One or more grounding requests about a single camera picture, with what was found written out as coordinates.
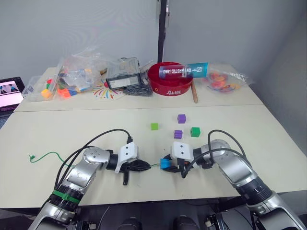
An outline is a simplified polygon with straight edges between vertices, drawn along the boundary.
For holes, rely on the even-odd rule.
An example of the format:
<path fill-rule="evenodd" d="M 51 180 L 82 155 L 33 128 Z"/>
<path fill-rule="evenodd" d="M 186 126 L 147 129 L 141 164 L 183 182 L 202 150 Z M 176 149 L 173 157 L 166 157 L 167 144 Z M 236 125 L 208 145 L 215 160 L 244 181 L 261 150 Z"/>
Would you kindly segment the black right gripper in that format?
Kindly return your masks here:
<path fill-rule="evenodd" d="M 171 161 L 172 160 L 171 154 L 164 156 L 163 159 Z M 191 169 L 192 169 L 191 162 L 177 158 L 177 166 L 163 168 L 163 171 L 170 173 L 180 173 L 182 178 L 186 178 Z"/>

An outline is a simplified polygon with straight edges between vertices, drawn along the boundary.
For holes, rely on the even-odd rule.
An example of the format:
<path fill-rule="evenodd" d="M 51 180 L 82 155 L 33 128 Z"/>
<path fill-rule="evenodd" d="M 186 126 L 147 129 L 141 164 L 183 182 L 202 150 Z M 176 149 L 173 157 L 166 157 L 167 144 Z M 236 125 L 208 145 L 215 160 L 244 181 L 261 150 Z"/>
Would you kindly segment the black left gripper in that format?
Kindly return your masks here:
<path fill-rule="evenodd" d="M 129 182 L 129 172 L 143 172 L 151 169 L 151 166 L 148 162 L 143 160 L 134 160 L 132 162 L 123 163 L 120 168 L 120 173 L 123 173 L 123 185 L 128 185 Z"/>

